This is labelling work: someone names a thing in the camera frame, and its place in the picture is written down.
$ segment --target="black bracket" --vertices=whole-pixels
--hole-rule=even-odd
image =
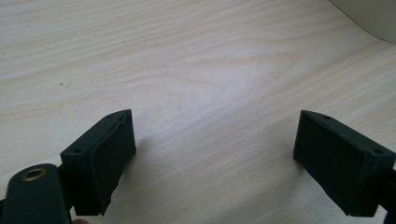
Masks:
[[[71,223],[73,206],[78,216],[103,215],[135,152],[131,110],[107,115],[61,153],[59,168],[38,164],[11,178],[1,224]]]
[[[380,204],[396,214],[396,154],[329,116],[302,111],[294,159],[353,217],[373,217]]]

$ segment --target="light wood tabletop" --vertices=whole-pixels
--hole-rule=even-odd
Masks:
[[[302,109],[396,149],[396,45],[329,1],[0,3],[2,197],[128,108],[137,152],[91,224],[384,219],[346,217],[292,158]]]

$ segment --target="gray curved object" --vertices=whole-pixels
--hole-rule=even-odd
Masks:
[[[396,0],[331,0],[361,28],[396,44]]]

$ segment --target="wooden surface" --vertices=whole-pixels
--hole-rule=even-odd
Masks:
[[[137,154],[100,223],[346,217],[292,159],[300,110],[396,148],[396,45],[325,0],[2,1],[0,194],[131,108]]]

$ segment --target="wooden table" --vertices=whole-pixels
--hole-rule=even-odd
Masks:
[[[0,194],[106,114],[137,154],[100,223],[346,217],[292,158],[302,109],[396,148],[396,45],[324,0],[3,1]]]

